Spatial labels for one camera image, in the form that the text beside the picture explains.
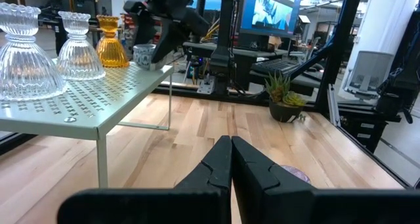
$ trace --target amber glass vase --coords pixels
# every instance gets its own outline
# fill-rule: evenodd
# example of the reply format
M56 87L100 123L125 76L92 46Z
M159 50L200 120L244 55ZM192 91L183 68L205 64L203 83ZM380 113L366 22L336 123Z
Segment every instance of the amber glass vase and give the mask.
M99 40L96 52L104 67L127 67L129 61L123 45L116 39L118 29L118 17L96 16L99 27L104 32L104 37Z

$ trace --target clear glass vase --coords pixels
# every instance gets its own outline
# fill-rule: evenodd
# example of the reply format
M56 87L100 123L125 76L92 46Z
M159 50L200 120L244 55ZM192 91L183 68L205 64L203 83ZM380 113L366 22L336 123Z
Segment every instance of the clear glass vase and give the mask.
M0 100L47 99L67 90L54 62L35 44L39 13L35 7L0 3L0 28L8 40L0 50Z
M104 37L96 46L99 59L104 67L128 67L129 61L123 45L116 39L118 29L118 17L96 16L99 27L104 32Z
M91 15L59 11L69 40L61 48L57 68L64 79L91 80L105 76L99 57L86 40Z

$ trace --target succulent plant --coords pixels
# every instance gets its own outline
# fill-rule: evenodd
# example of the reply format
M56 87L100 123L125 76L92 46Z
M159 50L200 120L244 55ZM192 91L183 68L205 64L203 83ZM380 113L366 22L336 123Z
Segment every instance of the succulent plant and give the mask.
M290 90L290 78L284 78L281 74L274 77L270 74L270 83L265 80L265 87L267 93L270 95L273 102L280 102L284 95Z
M300 95L293 91L289 91L286 95L283 96L283 103L290 106L304 106L306 101L302 99Z

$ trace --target wooden floor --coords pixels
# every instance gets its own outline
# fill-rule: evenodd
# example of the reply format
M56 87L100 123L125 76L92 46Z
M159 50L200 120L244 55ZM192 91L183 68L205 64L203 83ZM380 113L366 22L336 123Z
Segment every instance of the wooden floor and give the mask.
M165 124L167 100L150 95L125 120ZM173 187L221 135L239 135L319 188L401 188L319 114L280 124L265 107L174 97L172 119L170 131L109 132L111 187ZM0 223L55 223L66 197L97 185L94 141L38 136L0 157ZM240 223L234 195L232 219Z

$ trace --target perforated metal shelf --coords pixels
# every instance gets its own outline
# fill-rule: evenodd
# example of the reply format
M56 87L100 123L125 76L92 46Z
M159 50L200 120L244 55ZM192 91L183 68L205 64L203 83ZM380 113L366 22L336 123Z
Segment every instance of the perforated metal shelf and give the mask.
M107 68L105 78L68 81L63 95L30 102L0 101L0 131L97 140L174 71Z

